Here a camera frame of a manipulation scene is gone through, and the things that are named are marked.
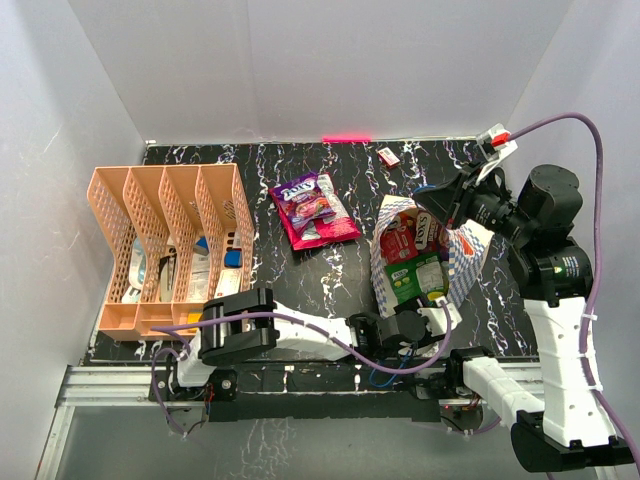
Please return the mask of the blue checkered paper bag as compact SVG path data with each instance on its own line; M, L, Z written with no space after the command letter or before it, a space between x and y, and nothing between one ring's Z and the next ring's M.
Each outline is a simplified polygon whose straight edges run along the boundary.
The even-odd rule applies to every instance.
M387 264L381 254L380 238L383 233L400 226L409 227L415 236L415 219L419 211L426 210L407 197L383 197L370 245L370 264L373 291L379 313L384 319L394 316L394 308L400 303L397 302L385 273L384 267ZM444 297L458 309L481 273L493 234L471 220L458 229L439 225L438 250L432 253L437 253L440 258L448 287L447 293L440 297ZM430 302L428 307L435 307L437 303L438 298ZM409 345L401 341L399 350L405 352ZM420 352L424 352L428 345L416 346Z

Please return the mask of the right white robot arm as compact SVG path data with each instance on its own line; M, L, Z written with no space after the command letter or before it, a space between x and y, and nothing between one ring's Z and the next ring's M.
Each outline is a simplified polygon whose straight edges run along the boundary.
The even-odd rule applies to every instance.
M534 168L514 198L501 169L481 178L477 167L452 180L416 189L415 203L443 226L472 220L509 244L509 269L537 342L543 396L514 381L485 348L454 351L447 388L479 394L510 430L520 465L555 473L631 464L631 441L598 401L598 386L584 372L595 353L589 342L587 299L595 291L588 254L570 235L582 206L579 180L569 170Z

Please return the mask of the green snack packet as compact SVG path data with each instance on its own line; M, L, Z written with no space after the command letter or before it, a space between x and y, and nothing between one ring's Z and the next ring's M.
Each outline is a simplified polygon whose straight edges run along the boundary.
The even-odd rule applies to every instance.
M437 253L421 254L404 263L387 265L384 269L398 303L422 294L430 303L448 291Z

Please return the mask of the red snack packet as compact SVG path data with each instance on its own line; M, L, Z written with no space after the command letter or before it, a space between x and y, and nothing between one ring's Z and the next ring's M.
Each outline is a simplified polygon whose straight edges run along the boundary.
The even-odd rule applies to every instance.
M387 265L404 263L418 255L414 235L407 226L400 226L383 233L380 238L380 248Z

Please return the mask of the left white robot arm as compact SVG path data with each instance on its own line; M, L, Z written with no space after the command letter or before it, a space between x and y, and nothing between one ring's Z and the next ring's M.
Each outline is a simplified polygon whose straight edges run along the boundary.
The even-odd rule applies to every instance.
M276 348L327 361L382 361L399 355L406 362L446 334L446 326L435 319L422 296L394 307L387 317L362 312L326 318L286 307L268 288L208 301L192 328L195 335L190 340L179 329L169 332L185 346L167 367L171 400L194 399L202 393L215 398L214 373Z

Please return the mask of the pink chips bag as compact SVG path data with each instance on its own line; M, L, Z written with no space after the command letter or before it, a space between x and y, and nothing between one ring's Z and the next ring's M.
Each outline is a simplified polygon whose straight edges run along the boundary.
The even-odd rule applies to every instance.
M269 190L269 194L275 203L279 218L294 251L313 249L330 243L354 240L361 235L355 222L347 213L340 198L337 196L331 176L327 173L318 175L318 184L329 200L335 214L332 217L313 220L300 234L293 230L290 223L286 220L285 215L272 198L270 190L273 188Z

